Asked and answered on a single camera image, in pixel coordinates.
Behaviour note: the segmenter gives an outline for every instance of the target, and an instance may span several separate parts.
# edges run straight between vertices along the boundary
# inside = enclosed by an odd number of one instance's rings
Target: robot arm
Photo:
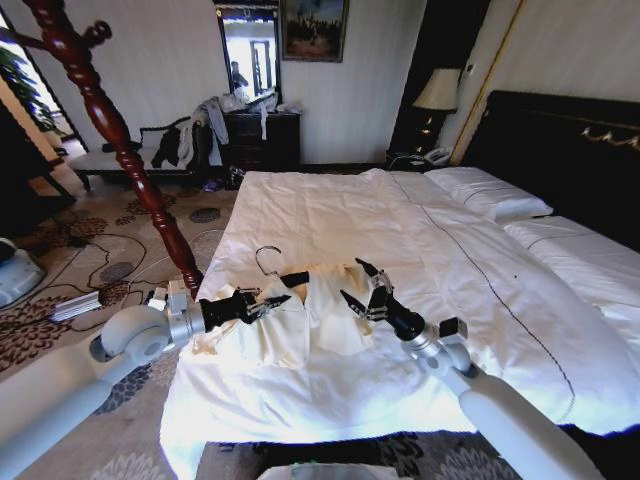
[[[366,308],[341,291],[349,307],[368,320],[391,324],[405,351],[424,372],[444,382],[467,418],[523,478],[603,478],[571,437],[504,380],[473,364],[462,320],[430,325],[398,303],[384,271],[356,261],[372,278],[374,290]]]
[[[258,302],[258,293],[258,289],[238,289],[230,298],[198,304],[188,299],[186,289],[172,289],[170,284],[166,311],[125,308],[101,331],[51,352],[4,380],[0,383],[0,477],[13,478],[37,460],[100,407],[111,389],[135,368],[226,321],[239,318],[253,323],[289,298]]]

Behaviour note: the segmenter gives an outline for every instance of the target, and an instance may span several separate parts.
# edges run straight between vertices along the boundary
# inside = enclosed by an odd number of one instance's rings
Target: wooden bedpost
[[[78,34],[64,11],[64,0],[23,0],[42,28],[44,48],[58,59],[69,79],[80,89],[87,112],[98,132],[116,151],[116,160],[127,172],[142,205],[150,212],[167,252],[180,269],[187,288],[195,294],[202,281],[189,244],[175,218],[162,203],[160,191],[143,168],[140,155],[131,148],[131,136],[122,115],[100,86],[100,76],[91,64],[90,48],[111,36],[105,22],[96,22],[84,35]]]

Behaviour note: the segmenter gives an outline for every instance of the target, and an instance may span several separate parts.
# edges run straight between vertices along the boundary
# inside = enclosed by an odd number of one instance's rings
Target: patterned carpet
[[[0,311],[0,380],[36,358],[95,331],[119,308],[139,303],[177,271],[163,261],[162,242],[131,189],[93,179],[87,194],[64,166],[54,175],[76,196],[70,209],[14,239],[44,266],[47,277],[16,305]],[[235,192],[206,193],[162,184],[164,199],[205,270],[228,222]],[[53,305],[98,289],[104,307],[73,320],[48,320]],[[158,443],[162,407],[176,354],[138,368],[78,428],[27,469],[21,479],[161,480],[174,478]],[[515,479],[515,472],[479,435],[402,433],[385,438],[311,446],[210,444],[199,479],[257,478],[266,468],[294,462],[390,465],[400,475],[438,480]]]

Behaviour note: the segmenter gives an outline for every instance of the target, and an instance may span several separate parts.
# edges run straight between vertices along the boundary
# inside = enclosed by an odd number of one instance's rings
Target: picture frame
[[[282,59],[341,63],[349,0],[281,0]]]

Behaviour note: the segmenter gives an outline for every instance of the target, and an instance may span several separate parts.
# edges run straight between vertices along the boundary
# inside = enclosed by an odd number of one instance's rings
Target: white duvet
[[[267,285],[254,261],[264,245],[282,250],[280,268],[356,256],[384,268],[398,300],[428,321],[464,319],[474,361],[556,423],[597,434],[640,423],[640,361],[628,344],[500,227],[423,175],[248,173],[199,296]],[[223,368],[185,347],[161,426],[174,471],[195,476],[207,441],[474,431],[391,328],[373,328],[375,348],[345,357],[312,347],[300,370]]]

